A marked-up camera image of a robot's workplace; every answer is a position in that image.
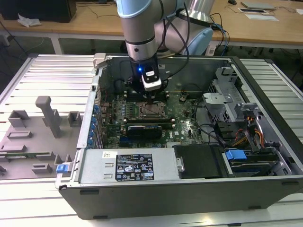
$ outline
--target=blue latch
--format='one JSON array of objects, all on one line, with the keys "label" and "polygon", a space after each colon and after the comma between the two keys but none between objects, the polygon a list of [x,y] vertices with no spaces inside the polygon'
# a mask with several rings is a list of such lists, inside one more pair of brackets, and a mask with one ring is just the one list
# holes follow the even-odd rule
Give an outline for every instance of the blue latch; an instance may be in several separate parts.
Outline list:
[{"label": "blue latch", "polygon": [[244,150],[229,150],[225,155],[228,160],[247,159]]},{"label": "blue latch", "polygon": [[56,173],[58,174],[67,174],[68,173],[68,164],[57,165]]}]

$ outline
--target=cable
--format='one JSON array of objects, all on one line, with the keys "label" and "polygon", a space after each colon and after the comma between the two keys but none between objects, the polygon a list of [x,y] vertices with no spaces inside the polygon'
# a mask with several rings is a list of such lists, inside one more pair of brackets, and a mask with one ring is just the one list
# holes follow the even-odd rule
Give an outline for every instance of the cable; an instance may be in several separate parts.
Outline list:
[{"label": "cable", "polygon": [[163,43],[165,42],[165,39],[166,39],[166,23],[165,23],[165,19],[163,19],[163,34],[162,34],[162,42],[160,43],[158,49],[163,45]]},{"label": "cable", "polygon": [[30,48],[29,50],[26,51],[26,53],[28,53],[28,52],[31,51],[32,49],[35,49],[35,48],[41,46],[41,45],[43,44],[43,42],[44,42],[44,38],[42,37],[41,43],[38,44],[37,46],[34,46],[34,47]]},{"label": "cable", "polygon": [[[159,0],[159,3],[161,5],[161,18],[164,16],[164,5],[163,5],[163,1]],[[158,49],[163,45],[163,43],[165,42],[166,39],[166,23],[165,23],[165,19],[163,19],[163,34],[162,34],[162,42],[160,43]]]},{"label": "cable", "polygon": [[222,24],[222,16],[221,16],[221,14],[220,13],[213,13],[212,15],[210,15],[210,16],[213,16],[213,15],[219,15],[219,17],[220,17],[220,25],[223,27],[223,24]]},{"label": "cable", "polygon": [[243,13],[243,12],[236,12],[235,10],[233,10],[232,8],[230,8],[229,6],[225,6],[224,9],[225,9],[225,8],[229,8],[229,9],[230,9],[231,11],[233,11],[234,13]]},{"label": "cable", "polygon": [[[215,23],[214,18],[211,17],[211,16],[216,15],[216,14],[219,15],[219,17],[220,17],[220,22],[221,22],[220,26],[219,26],[217,23]],[[213,13],[211,16],[210,16],[211,20],[212,20],[213,23],[216,25],[216,27],[217,27],[218,29],[220,29],[220,32],[221,32],[221,34],[222,34],[222,40],[221,40],[221,42],[219,43],[219,45],[216,47],[215,51],[222,45],[222,43],[223,43],[223,41],[224,41],[224,36],[225,36],[225,38],[226,38],[226,44],[225,44],[224,50],[223,50],[222,53],[221,53],[221,56],[222,56],[222,55],[224,55],[225,51],[226,51],[227,48],[228,48],[228,44],[229,44],[229,42],[230,42],[231,37],[230,37],[229,33],[223,29],[221,14],[220,14],[220,13]]]},{"label": "cable", "polygon": [[227,49],[227,43],[228,43],[228,39],[227,39],[227,35],[226,35],[226,32],[225,32],[225,30],[223,30],[223,28],[220,26],[220,25],[218,25],[217,23],[215,23],[215,22],[213,22],[216,26],[217,26],[217,28],[219,28],[220,30],[221,30],[221,32],[225,35],[225,47],[224,47],[224,50],[222,51],[222,53],[221,53],[221,56],[223,56],[223,54],[225,53],[225,51],[226,51],[226,49]]},{"label": "cable", "polygon": [[285,7],[285,6],[278,6],[278,7],[276,7],[276,9],[280,9],[280,8],[284,8],[284,9],[286,9],[290,13],[296,13],[297,12],[295,9],[288,8],[288,7]]},{"label": "cable", "polygon": [[100,16],[98,16],[98,14],[95,13],[89,6],[85,6],[85,7],[89,8],[90,11],[91,11],[93,14],[96,15],[97,19],[98,19],[99,17],[118,17],[118,18],[120,18],[118,15],[100,15]]},{"label": "cable", "polygon": [[[215,133],[215,131],[211,131],[209,134],[211,134],[212,132]],[[208,135],[208,143],[210,143],[210,135]]]},{"label": "cable", "polygon": [[186,42],[185,42],[185,45],[182,47],[182,49],[180,51],[178,51],[178,53],[180,53],[181,51],[184,50],[185,47],[188,48],[188,41],[189,41],[189,36],[190,36],[190,19],[189,19],[189,13],[188,13],[188,9],[187,9],[187,6],[184,2],[184,8],[185,8],[185,12],[186,12],[186,17],[187,17],[187,37],[186,37]]},{"label": "cable", "polygon": [[8,32],[8,34],[13,37],[13,39],[15,40],[15,42],[18,44],[18,46],[20,47],[20,49],[24,52],[24,54],[28,57],[28,54],[26,53],[26,51],[23,49],[23,47],[20,45],[20,43],[18,43],[18,41],[16,40],[16,38],[9,32],[9,30],[3,25],[3,23],[0,21],[0,24],[2,25],[2,27],[4,28],[5,31]]},{"label": "cable", "polygon": [[[187,15],[187,40],[189,40],[189,32],[190,32],[190,21],[189,21],[189,14],[188,14],[188,10],[186,8],[186,15]],[[174,75],[176,75],[177,73],[179,73],[181,70],[183,70],[188,62],[189,62],[189,50],[188,50],[188,47],[187,47],[187,43],[185,42],[185,40],[183,39],[182,35],[180,34],[180,32],[177,30],[177,28],[174,26],[174,24],[172,22],[170,22],[170,25],[172,26],[172,28],[176,31],[176,33],[178,34],[178,36],[180,37],[183,45],[185,46],[185,50],[186,50],[186,53],[187,53],[187,57],[186,57],[186,62],[184,63],[183,66],[181,66],[180,69],[178,69],[176,72],[172,73],[167,79],[170,79],[171,77],[173,77]]]}]

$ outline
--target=wire bundle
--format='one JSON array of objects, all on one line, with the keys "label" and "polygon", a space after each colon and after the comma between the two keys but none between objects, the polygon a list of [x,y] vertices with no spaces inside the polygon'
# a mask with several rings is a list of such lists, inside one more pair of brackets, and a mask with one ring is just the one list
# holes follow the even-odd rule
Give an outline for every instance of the wire bundle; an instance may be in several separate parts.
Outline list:
[{"label": "wire bundle", "polygon": [[[213,15],[219,15],[219,17],[220,17],[220,24],[215,23],[214,18],[212,17]],[[230,42],[230,38],[231,37],[230,37],[229,33],[226,30],[223,29],[222,16],[221,16],[220,13],[213,13],[213,14],[210,15],[210,18],[213,21],[213,24],[220,30],[220,32],[222,34],[222,40],[219,43],[219,45],[216,47],[216,50],[222,45],[222,43],[224,41],[224,37],[225,37],[225,46],[224,46],[224,49],[223,49],[223,51],[221,53],[221,56],[223,56],[225,54],[225,52],[227,51],[227,49],[228,49],[228,44]]]}]

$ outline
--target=slotted metal surface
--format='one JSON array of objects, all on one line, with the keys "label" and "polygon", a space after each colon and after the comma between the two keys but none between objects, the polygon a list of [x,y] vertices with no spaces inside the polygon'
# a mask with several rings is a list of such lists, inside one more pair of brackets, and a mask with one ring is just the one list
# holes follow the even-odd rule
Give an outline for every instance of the slotted metal surface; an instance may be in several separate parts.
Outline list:
[{"label": "slotted metal surface", "polygon": [[[86,55],[39,55],[37,59],[28,62],[28,65],[24,68],[24,72],[20,74],[20,78],[10,86],[7,95],[0,97],[0,100],[3,102],[0,105],[0,122],[2,122],[0,123],[0,138],[10,126],[7,118],[10,115],[9,111],[12,107],[18,105],[18,109],[20,107],[27,108],[29,116],[42,115],[39,110],[35,109],[37,96],[51,96],[52,108],[56,107],[60,115],[67,115],[68,112],[64,111],[68,110],[68,107],[78,109],[78,111],[82,108],[84,110],[89,88],[79,90],[78,88],[73,88],[73,85],[91,82],[95,74],[92,72],[92,58],[93,56]],[[54,70],[38,69],[39,67],[33,64],[39,65],[38,61],[42,61],[43,64],[44,62],[49,62],[50,64],[45,66],[45,68],[53,68]],[[63,62],[63,64],[56,66],[54,62]],[[79,68],[83,68],[83,65],[71,67],[75,62],[85,62],[90,63],[90,65],[85,70],[79,71]],[[303,136],[303,133],[301,133],[303,131],[303,114],[300,111],[293,112],[287,108],[287,105],[291,105],[292,108],[302,105],[302,97],[298,95],[301,93],[291,85],[288,88],[283,85],[282,81],[287,82],[287,80],[284,78],[283,73],[279,72],[274,65],[269,65],[263,60],[243,60],[243,63],[250,68],[249,71],[258,83],[261,80],[263,81],[262,86],[265,93],[273,104],[279,105],[280,113],[290,127],[293,130],[298,130],[297,133]],[[75,70],[66,70],[66,65],[69,68],[74,67]],[[45,85],[45,89],[33,89],[30,87],[17,90],[15,88],[20,81],[28,84],[66,83],[70,87],[67,89],[54,89],[52,85],[49,87]],[[245,93],[253,102],[254,100],[249,92],[245,90]],[[0,192],[2,192],[0,194],[0,226],[54,226],[60,223],[60,225],[81,225],[83,227],[221,227],[228,224],[242,223],[241,226],[243,227],[301,227],[303,222],[302,193],[289,195],[265,210],[239,210],[204,214],[86,221],[77,217],[75,211],[58,193],[54,186],[54,181],[54,178],[44,179],[43,181],[40,179],[31,179],[28,183],[24,183],[21,180],[0,181]]]},{"label": "slotted metal surface", "polygon": [[[275,64],[261,59],[241,59],[241,61],[303,142],[303,93]],[[255,102],[246,87],[243,87],[243,91],[251,102]]]},{"label": "slotted metal surface", "polygon": [[70,111],[84,114],[93,76],[92,55],[40,54],[33,59],[11,87],[0,105],[0,140],[10,126],[13,110],[26,110],[29,116],[42,116],[35,105],[38,96],[50,96],[59,115]]}]

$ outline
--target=wooden desk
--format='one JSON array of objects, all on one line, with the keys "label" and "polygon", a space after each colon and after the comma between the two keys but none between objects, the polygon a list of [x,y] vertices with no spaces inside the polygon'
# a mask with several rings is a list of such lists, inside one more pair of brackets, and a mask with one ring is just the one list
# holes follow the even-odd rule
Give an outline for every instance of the wooden desk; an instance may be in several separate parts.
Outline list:
[{"label": "wooden desk", "polygon": [[[244,13],[235,13],[231,10],[240,12],[238,8],[245,8],[241,4],[241,0],[238,0],[238,4],[235,6],[228,4],[225,0],[216,0],[212,13],[221,14],[223,27],[230,34],[230,46],[303,49],[303,15],[291,13],[285,8],[281,8],[303,9],[303,2],[282,0],[248,1],[267,2],[274,7],[280,7],[273,12],[269,11],[268,14],[268,16],[273,15],[279,21],[251,20]],[[216,23],[220,23],[218,15],[214,15],[214,19]],[[214,49],[219,43],[217,40],[221,40],[221,38],[221,33],[216,31],[208,50]]]},{"label": "wooden desk", "polygon": [[[41,26],[27,28],[15,20],[1,21],[12,35],[50,38],[56,54],[64,54],[60,38],[124,40],[115,4],[108,6],[87,4],[90,5],[88,7],[85,5],[77,3],[77,12],[70,23],[41,21]],[[8,35],[1,26],[0,35]]]},{"label": "wooden desk", "polygon": [[[282,0],[262,0],[262,2],[268,2],[275,7],[303,9],[303,2]],[[227,3],[227,0],[216,0],[214,3],[212,13],[218,12],[222,15],[223,27],[231,36],[230,46],[303,49],[303,15],[279,8],[274,11],[279,21],[250,20],[244,13],[235,13],[226,6],[237,12],[239,12],[238,8],[244,6],[241,5],[241,0],[238,0],[235,6]],[[97,18],[92,11],[101,17]],[[70,23],[42,21],[41,26],[27,28],[17,21],[1,21],[13,35],[51,38],[55,53],[63,54],[60,38],[124,40],[120,18],[108,15],[117,16],[116,5],[85,7],[85,4],[77,4],[76,15]],[[217,23],[220,22],[217,15],[214,15],[214,19]],[[0,26],[0,35],[7,34]],[[208,48],[209,55],[213,54],[213,49],[221,38],[221,33],[216,31]]]}]

